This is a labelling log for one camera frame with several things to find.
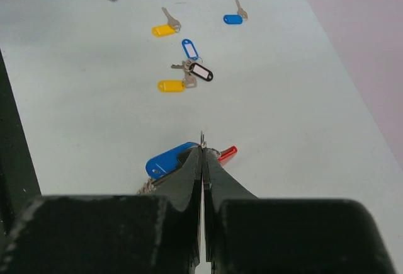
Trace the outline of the red handled keyring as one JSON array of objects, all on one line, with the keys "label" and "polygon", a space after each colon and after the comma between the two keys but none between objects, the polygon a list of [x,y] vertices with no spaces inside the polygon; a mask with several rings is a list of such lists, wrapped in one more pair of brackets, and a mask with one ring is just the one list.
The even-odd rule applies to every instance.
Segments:
[{"label": "red handled keyring", "polygon": [[192,174],[192,172],[194,172],[194,170],[190,169],[189,164],[194,164],[194,160],[191,157],[191,155],[194,151],[197,151],[200,147],[202,147],[202,148],[206,147],[206,141],[205,141],[204,134],[201,134],[200,142],[197,144],[198,144],[197,146],[189,148],[186,151],[184,151],[178,155],[179,165],[177,166],[177,168],[174,171],[160,177],[157,180],[150,178],[148,175],[147,181],[137,190],[136,194],[137,195],[148,195],[148,194],[156,191],[163,184],[165,184],[168,180],[175,177],[178,173],[181,174],[182,172],[186,172],[186,173],[190,172]]}]

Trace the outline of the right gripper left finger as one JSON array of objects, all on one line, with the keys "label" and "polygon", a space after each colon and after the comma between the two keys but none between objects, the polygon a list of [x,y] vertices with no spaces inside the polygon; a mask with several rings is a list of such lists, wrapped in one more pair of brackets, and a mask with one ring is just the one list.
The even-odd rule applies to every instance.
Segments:
[{"label": "right gripper left finger", "polygon": [[16,219],[2,273],[194,273],[202,149],[148,195],[42,196]]}]

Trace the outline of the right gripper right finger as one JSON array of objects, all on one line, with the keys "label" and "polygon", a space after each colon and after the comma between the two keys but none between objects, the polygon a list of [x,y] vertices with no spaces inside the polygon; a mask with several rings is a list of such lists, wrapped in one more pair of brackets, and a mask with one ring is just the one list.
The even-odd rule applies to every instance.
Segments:
[{"label": "right gripper right finger", "polygon": [[359,202],[258,198],[203,150],[206,259],[212,273],[394,273]]}]

